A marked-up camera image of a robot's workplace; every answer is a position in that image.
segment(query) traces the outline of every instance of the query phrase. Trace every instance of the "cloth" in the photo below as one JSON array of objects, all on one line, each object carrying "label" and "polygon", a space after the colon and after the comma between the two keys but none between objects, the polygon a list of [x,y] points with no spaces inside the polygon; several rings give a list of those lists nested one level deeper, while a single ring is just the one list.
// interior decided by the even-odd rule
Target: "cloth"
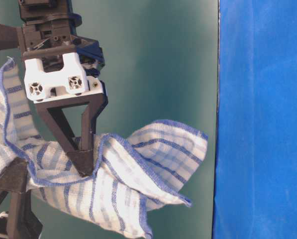
[{"label": "cloth", "polygon": [[113,133],[94,139],[95,169],[92,176],[81,178],[61,146],[44,141],[34,127],[13,60],[2,66],[0,173],[15,157],[26,159],[27,190],[52,207],[128,238],[152,238],[148,210],[192,205],[178,191],[204,160],[204,133],[157,120],[128,139]]}]

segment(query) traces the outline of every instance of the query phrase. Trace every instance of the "green wall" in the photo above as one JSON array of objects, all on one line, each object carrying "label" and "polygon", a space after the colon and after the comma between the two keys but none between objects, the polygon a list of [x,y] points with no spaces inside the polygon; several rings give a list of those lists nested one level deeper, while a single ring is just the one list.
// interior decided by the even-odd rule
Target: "green wall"
[{"label": "green wall", "polygon": [[[0,23],[19,26],[16,0],[0,0]],[[172,119],[209,136],[206,159],[182,193],[194,206],[167,206],[148,214],[155,239],[211,238],[217,92],[217,2],[214,0],[73,0],[83,17],[81,36],[97,39],[106,66],[101,72],[109,104],[98,133],[127,137],[156,119]],[[0,52],[19,61],[18,50]],[[67,111],[75,133],[82,108]],[[46,139],[53,137],[35,122]],[[44,224],[42,239],[121,239],[91,223],[33,201]]]}]

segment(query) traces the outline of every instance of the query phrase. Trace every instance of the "robotic arm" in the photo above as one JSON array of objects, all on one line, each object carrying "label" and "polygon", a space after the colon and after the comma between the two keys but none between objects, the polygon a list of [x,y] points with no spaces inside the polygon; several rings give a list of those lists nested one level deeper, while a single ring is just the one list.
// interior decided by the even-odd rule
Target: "robotic arm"
[{"label": "robotic arm", "polygon": [[[0,24],[0,50],[19,48],[25,64],[29,100],[52,131],[82,177],[93,172],[96,119],[107,105],[105,85],[98,79],[105,65],[96,40],[76,36],[81,16],[71,0],[18,0],[22,27]],[[82,114],[80,146],[63,108],[87,105]],[[11,193],[9,213],[0,215],[0,238],[38,239],[42,224],[31,211],[26,191],[27,162],[16,158],[0,175],[0,204]]]},{"label": "robotic arm", "polygon": [[[76,36],[81,16],[70,0],[19,0],[22,27],[0,24],[0,50],[19,48],[29,100],[81,176],[93,171],[96,118],[107,105],[99,71],[105,65],[96,40]],[[63,108],[88,105],[82,114],[81,147]]]}]

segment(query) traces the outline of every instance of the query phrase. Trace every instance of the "striped towel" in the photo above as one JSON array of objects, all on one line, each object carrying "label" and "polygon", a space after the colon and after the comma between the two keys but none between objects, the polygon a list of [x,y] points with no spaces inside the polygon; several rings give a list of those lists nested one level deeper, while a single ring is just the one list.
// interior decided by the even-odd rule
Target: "striped towel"
[{"label": "striped towel", "polygon": [[205,157],[207,137],[171,120],[157,120],[128,139],[95,135],[95,170],[81,178],[57,142],[35,129],[17,67],[0,69],[0,173],[15,158],[28,164],[27,189],[52,207],[127,238],[152,238],[148,210],[191,206],[178,191]]}]

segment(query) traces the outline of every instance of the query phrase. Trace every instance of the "blue backdrop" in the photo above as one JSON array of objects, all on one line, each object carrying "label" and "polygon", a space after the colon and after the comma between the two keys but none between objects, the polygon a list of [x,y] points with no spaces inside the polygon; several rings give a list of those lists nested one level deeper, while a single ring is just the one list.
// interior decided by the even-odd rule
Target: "blue backdrop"
[{"label": "blue backdrop", "polygon": [[220,5],[213,237],[297,239],[297,1]]}]

